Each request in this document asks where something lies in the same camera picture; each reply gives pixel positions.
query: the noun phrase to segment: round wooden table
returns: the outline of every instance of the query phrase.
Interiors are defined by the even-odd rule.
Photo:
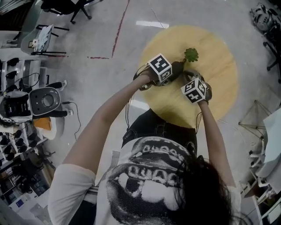
[[[142,52],[139,66],[162,53],[167,60],[182,61],[187,48],[196,48],[198,62],[186,62],[184,69],[195,69],[212,87],[213,98],[209,107],[216,120],[223,117],[237,97],[238,76],[233,55],[226,44],[214,33],[200,27],[181,25],[159,32]],[[198,104],[191,104],[181,93],[184,86],[180,76],[163,87],[152,86],[143,91],[150,108],[165,121],[188,128],[195,128]]]

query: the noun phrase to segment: green plant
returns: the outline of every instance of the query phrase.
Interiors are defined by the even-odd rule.
[[[185,59],[189,62],[198,61],[198,52],[195,48],[188,48],[184,52]]]

